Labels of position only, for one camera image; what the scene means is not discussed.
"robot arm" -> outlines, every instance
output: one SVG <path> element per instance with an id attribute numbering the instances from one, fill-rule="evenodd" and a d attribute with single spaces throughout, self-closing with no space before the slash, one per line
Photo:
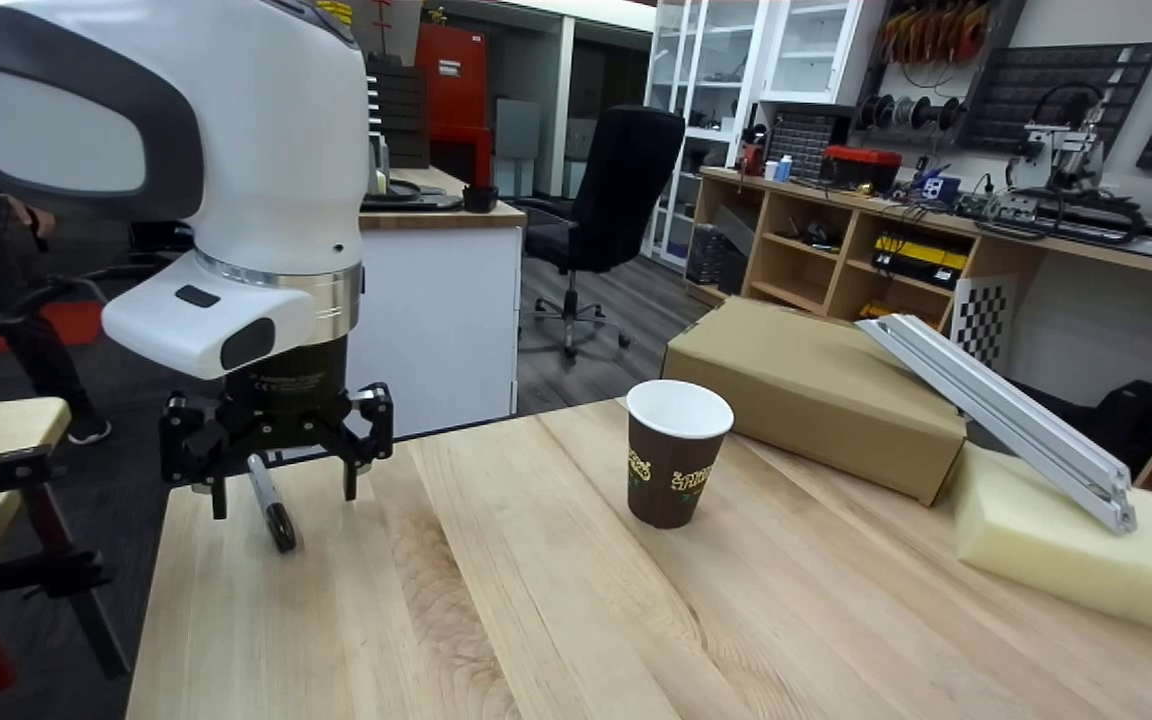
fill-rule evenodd
<path id="1" fill-rule="evenodd" d="M 0 187 L 190 219 L 196 252 L 105 309 L 218 378 L 349 335 L 363 57 L 307 0 L 0 0 Z"/>

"gray floor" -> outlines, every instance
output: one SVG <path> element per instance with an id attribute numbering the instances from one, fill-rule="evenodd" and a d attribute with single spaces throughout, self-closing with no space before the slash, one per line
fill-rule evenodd
<path id="1" fill-rule="evenodd" d="M 663 340 L 689 327 L 704 301 L 677 274 L 647 258 L 633 258 L 607 274 L 579 279 L 583 301 L 607 309 L 607 327 L 578 357 L 569 367 L 562 351 L 538 351 L 557 333 L 557 319 L 538 323 L 523 312 L 519 323 L 519 413 L 550 413 L 583 398 L 607 398 L 633 388 L 646 374 L 660 373 Z M 546 263 L 523 263 L 523 303 L 533 309 L 538 293 L 557 295 L 562 274 Z M 59 502 L 71 520 L 71 533 L 102 547 L 118 568 L 118 580 L 105 587 L 113 625 L 129 653 L 137 656 L 139 617 L 152 580 L 152 554 L 163 516 L 163 486 L 158 482 L 158 413 L 174 388 L 186 388 L 180 374 L 152 367 L 113 343 L 78 351 L 91 395 L 118 421 L 118 434 L 102 449 L 64 450 L 59 464 L 67 475 L 57 482 Z M 0 357 L 0 395 L 23 395 L 23 378 L 7 357 Z M 23 524 L 14 527 L 6 554 L 31 547 Z M 30 720 L 105 720 L 126 715 L 129 680 L 105 680 L 88 656 L 78 619 L 64 602 L 14 592 L 0 596 L 0 635 L 22 663 L 22 683 L 0 695 L 0 715 Z"/>

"yellow foam block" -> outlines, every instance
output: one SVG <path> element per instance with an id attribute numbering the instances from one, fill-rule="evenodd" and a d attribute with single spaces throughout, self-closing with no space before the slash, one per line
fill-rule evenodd
<path id="1" fill-rule="evenodd" d="M 1136 533 L 1107 534 L 1025 460 L 969 449 L 955 553 L 973 568 L 1152 626 L 1152 491 L 1131 486 L 1131 506 Z"/>

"black office chair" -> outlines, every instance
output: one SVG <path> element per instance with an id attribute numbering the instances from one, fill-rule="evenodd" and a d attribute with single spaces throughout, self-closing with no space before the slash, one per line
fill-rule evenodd
<path id="1" fill-rule="evenodd" d="M 682 154 L 684 118 L 658 106 L 607 106 L 594 132 L 587 165 L 574 207 L 530 204 L 523 252 L 569 274 L 566 301 L 538 301 L 538 316 L 566 319 L 566 357 L 606 323 L 599 303 L 578 295 L 578 272 L 607 272 L 640 254 L 658 194 Z"/>

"brown paper cup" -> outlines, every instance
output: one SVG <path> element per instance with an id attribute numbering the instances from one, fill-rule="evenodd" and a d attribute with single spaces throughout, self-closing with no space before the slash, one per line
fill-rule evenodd
<path id="1" fill-rule="evenodd" d="M 627 510 L 658 527 L 689 524 L 736 421 L 728 398 L 701 385 L 647 378 L 624 395 L 624 407 Z"/>

